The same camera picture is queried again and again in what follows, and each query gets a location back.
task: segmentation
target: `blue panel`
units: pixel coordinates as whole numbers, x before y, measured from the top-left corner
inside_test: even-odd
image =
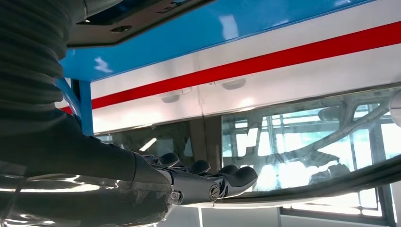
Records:
[[[94,81],[369,1],[217,0],[119,46],[71,50],[62,64]]]

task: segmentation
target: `robotic arm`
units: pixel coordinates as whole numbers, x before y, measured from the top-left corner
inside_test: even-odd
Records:
[[[121,0],[0,0],[0,224],[2,227],[141,226],[173,205],[237,196],[249,167],[175,166],[85,136],[57,110],[74,24]]]

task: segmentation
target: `blue frame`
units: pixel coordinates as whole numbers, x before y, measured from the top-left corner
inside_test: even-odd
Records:
[[[90,82],[79,81],[79,97],[77,97],[64,78],[57,79],[56,86],[62,90],[64,99],[70,106],[72,114],[81,124],[82,132],[87,136],[93,136]]]

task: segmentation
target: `robotic hand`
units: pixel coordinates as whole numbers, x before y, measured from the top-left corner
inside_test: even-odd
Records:
[[[216,174],[207,173],[210,164],[204,160],[198,160],[188,167],[176,166],[179,158],[174,153],[165,154],[160,158],[152,155],[144,158],[169,179],[173,196],[179,198],[179,205],[213,202],[238,196],[258,178],[255,170],[248,166],[237,169],[236,166],[230,165]]]

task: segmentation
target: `glass window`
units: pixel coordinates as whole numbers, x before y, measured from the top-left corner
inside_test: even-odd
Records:
[[[253,166],[259,178],[252,193],[312,185],[392,158],[401,154],[401,128],[386,107],[399,89],[223,115],[223,164]],[[377,189],[292,208],[382,215]]]
[[[190,166],[194,162],[188,122],[134,128],[98,138],[142,155],[159,157],[174,152],[184,165]]]

